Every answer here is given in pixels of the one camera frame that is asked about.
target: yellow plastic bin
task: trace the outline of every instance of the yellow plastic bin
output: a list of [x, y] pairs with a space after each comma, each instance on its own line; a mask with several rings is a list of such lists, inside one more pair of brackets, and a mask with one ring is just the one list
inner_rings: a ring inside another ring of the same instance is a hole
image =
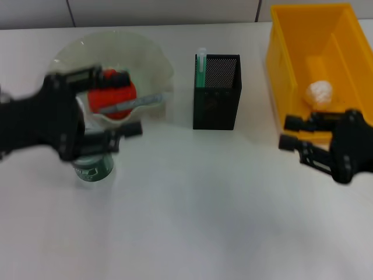
[[[333, 86], [325, 110], [361, 110], [373, 122], [373, 54], [350, 4], [274, 5], [266, 66], [277, 114], [306, 119], [312, 107], [304, 100], [316, 81]], [[293, 133], [299, 139], [328, 143], [328, 132]]]

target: green pen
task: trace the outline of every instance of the green pen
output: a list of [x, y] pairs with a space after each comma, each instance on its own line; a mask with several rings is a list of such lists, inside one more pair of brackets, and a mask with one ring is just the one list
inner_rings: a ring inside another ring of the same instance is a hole
[[197, 53], [196, 87], [204, 88], [206, 79], [206, 49], [200, 48]]

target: black mesh pen holder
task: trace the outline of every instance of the black mesh pen holder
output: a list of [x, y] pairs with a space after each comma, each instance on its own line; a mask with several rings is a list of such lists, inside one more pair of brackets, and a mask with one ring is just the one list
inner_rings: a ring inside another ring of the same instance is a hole
[[205, 87], [194, 79], [193, 129], [233, 130], [241, 89], [240, 56], [208, 54]]

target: white tabletop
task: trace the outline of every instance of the white tabletop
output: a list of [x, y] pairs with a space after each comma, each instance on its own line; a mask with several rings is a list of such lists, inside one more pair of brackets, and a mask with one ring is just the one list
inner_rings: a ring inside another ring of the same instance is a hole
[[[373, 20], [361, 22], [373, 43]], [[128, 27], [175, 69], [167, 121], [121, 142], [116, 169], [79, 188], [48, 148], [0, 164], [0, 279], [372, 279], [373, 175], [346, 187], [277, 149], [264, 57], [271, 23]], [[111, 28], [0, 31], [0, 84], [41, 85], [71, 41]], [[234, 131], [193, 131], [199, 47], [240, 54]]]

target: green can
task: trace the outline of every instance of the green can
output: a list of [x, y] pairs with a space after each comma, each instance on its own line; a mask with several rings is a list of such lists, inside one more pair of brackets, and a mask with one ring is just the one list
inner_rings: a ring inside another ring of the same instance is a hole
[[110, 154], [80, 157], [72, 163], [76, 174], [84, 181], [96, 182], [107, 177], [114, 161]]

